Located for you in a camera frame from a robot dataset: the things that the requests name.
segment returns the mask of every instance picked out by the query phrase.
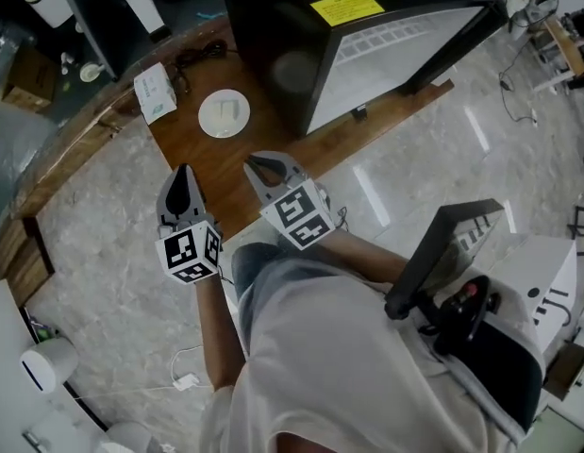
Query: cardboard box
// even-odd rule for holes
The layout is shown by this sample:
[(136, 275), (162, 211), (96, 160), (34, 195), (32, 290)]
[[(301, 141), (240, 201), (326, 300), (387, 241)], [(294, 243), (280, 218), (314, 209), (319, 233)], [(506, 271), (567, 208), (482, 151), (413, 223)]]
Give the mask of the cardboard box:
[(161, 62), (134, 78), (134, 92), (148, 125), (176, 109), (176, 94)]
[(36, 49), (23, 45), (0, 86), (0, 100), (37, 112), (53, 102), (58, 66)]

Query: white cylinder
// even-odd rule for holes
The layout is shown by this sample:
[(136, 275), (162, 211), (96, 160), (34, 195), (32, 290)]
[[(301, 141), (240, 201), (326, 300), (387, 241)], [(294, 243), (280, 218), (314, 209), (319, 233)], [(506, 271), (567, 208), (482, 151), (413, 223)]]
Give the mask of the white cylinder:
[(146, 453), (153, 439), (147, 428), (132, 422), (113, 425), (107, 436), (108, 440), (104, 440), (101, 447), (108, 453)]
[(76, 369), (77, 352), (67, 339), (58, 337), (27, 349), (20, 364), (36, 389), (50, 394)]

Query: gray shorts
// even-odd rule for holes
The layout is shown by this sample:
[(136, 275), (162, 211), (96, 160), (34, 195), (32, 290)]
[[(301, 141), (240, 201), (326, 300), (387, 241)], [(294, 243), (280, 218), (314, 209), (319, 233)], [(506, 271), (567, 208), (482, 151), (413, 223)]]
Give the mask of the gray shorts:
[[(249, 344), (254, 318), (258, 317), (270, 297), (276, 290), (263, 287), (267, 276), (278, 265), (288, 260), (303, 259), (331, 265), (340, 269), (345, 267), (336, 260), (327, 250), (314, 245), (306, 250), (298, 250), (281, 237), (279, 244), (249, 243), (235, 250), (231, 261), (235, 292), (240, 302), (240, 326), (242, 339), (249, 351)], [(285, 281), (304, 280), (307, 278), (330, 277), (331, 271), (315, 267), (293, 268)]]

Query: white charger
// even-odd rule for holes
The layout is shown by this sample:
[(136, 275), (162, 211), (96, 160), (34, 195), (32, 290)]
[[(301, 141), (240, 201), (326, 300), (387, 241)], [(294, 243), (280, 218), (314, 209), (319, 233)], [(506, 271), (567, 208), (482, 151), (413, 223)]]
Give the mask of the white charger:
[(189, 373), (183, 377), (179, 377), (172, 383), (179, 391), (187, 391), (189, 388), (199, 386), (199, 377), (194, 373)]

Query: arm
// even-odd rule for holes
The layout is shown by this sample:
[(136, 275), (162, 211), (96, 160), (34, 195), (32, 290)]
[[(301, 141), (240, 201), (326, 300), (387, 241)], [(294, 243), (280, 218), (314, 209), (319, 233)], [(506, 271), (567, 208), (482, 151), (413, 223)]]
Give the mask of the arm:
[(223, 284), (218, 275), (213, 275), (196, 282), (195, 290), (209, 381), (214, 391), (234, 386), (245, 356), (226, 304)]
[(407, 265), (407, 259), (400, 255), (340, 229), (329, 233), (319, 245), (372, 282), (394, 283)]

